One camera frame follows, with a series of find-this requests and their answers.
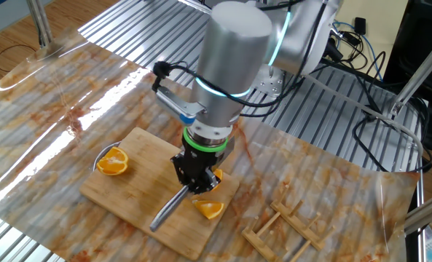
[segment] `metal pipe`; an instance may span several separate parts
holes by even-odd
[[[411,234],[430,222],[432,222],[432,199],[407,214],[405,234]]]
[[[421,84],[426,80],[432,72],[432,51],[420,65],[417,71],[413,74],[412,78],[408,81],[403,90],[396,96],[392,102],[390,113],[397,116],[400,110],[408,102],[408,99],[416,92]]]
[[[41,47],[47,46],[52,42],[52,32],[49,27],[49,22],[47,21],[46,12],[44,11],[44,6],[40,0],[26,0],[29,7],[29,12],[34,21],[34,25],[38,31],[39,35],[39,45]]]
[[[175,211],[182,201],[184,201],[188,193],[188,186],[184,186],[179,192],[177,192],[175,196],[172,197],[169,202],[167,202],[167,204],[165,204],[165,206],[158,212],[154,220],[151,222],[151,225],[149,226],[151,231],[155,232],[162,225],[162,223],[164,223],[169,215]]]

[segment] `cutting board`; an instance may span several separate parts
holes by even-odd
[[[170,158],[180,149],[160,138],[135,128],[120,143],[129,156],[127,171],[107,176],[98,170],[81,185],[80,192],[91,201],[131,223],[177,253],[196,260],[229,206],[239,182],[230,175],[215,190],[193,199],[223,202],[224,210],[208,220],[188,196],[156,232],[149,225],[161,207],[181,189]]]

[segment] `wooden rack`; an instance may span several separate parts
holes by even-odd
[[[274,223],[276,219],[279,217],[282,217],[287,223],[293,227],[302,237],[304,237],[307,241],[302,245],[302,247],[296,252],[294,257],[290,260],[290,262],[295,262],[298,260],[298,258],[303,254],[303,252],[308,248],[308,246],[312,245],[316,250],[320,251],[324,247],[324,241],[331,236],[331,234],[334,232],[335,227],[332,226],[322,237],[319,237],[316,233],[314,233],[310,227],[316,222],[321,214],[316,213],[316,216],[307,224],[305,225],[303,222],[298,219],[298,217],[295,216],[295,214],[298,212],[300,207],[303,205],[304,201],[300,200],[298,204],[294,207],[293,210],[288,209],[285,205],[283,205],[281,202],[285,198],[286,194],[288,192],[288,186],[284,188],[282,191],[282,194],[279,199],[274,200],[274,202],[271,203],[271,207],[274,211],[276,211],[276,214],[269,219],[266,224],[261,227],[258,232],[253,232],[253,228],[256,225],[258,221],[258,217],[254,218],[254,221],[249,224],[245,229],[242,231],[242,235],[250,242],[251,245],[269,262],[279,262],[282,261],[282,257],[286,254],[286,251],[283,252],[281,256],[277,256],[270,247],[267,246],[272,241],[272,237],[274,232],[270,231],[270,233],[267,235],[266,239],[263,241],[261,240],[261,235]]]

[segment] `corrugated metal table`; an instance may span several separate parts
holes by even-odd
[[[158,60],[183,60],[195,70],[209,12],[199,4],[184,0],[121,0],[82,26],[79,32],[89,41],[147,68]],[[352,74],[325,68],[313,76],[343,95],[367,103]],[[177,71],[170,78],[185,86],[190,86],[193,81],[190,75]],[[379,87],[373,87],[371,94],[383,111],[388,109],[394,97],[394,94]],[[256,103],[272,99],[256,89],[249,96],[249,100]],[[250,108],[245,111],[262,114],[265,110]],[[377,170],[352,137],[352,129],[362,117],[358,108],[330,96],[307,80],[283,100],[275,114],[260,121],[357,165]],[[413,107],[406,106],[396,121],[421,136],[421,123]],[[382,123],[368,124],[359,129],[358,134],[388,170],[407,171],[421,164],[415,145],[408,142],[405,135],[391,131]],[[422,204],[422,180],[417,187],[417,198],[418,205]],[[418,241],[419,261],[424,261],[425,255],[423,236],[421,234]],[[0,220],[0,261],[63,259]]]

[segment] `green ring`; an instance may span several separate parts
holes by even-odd
[[[184,139],[194,149],[197,149],[199,151],[206,152],[206,153],[214,153],[214,152],[219,152],[219,151],[224,150],[227,147],[227,141],[228,141],[226,139],[224,143],[222,143],[220,146],[216,146],[216,147],[201,146],[201,145],[197,144],[196,142],[194,142],[193,139],[190,138],[190,136],[188,135],[188,130],[186,129],[186,127],[184,128]]]

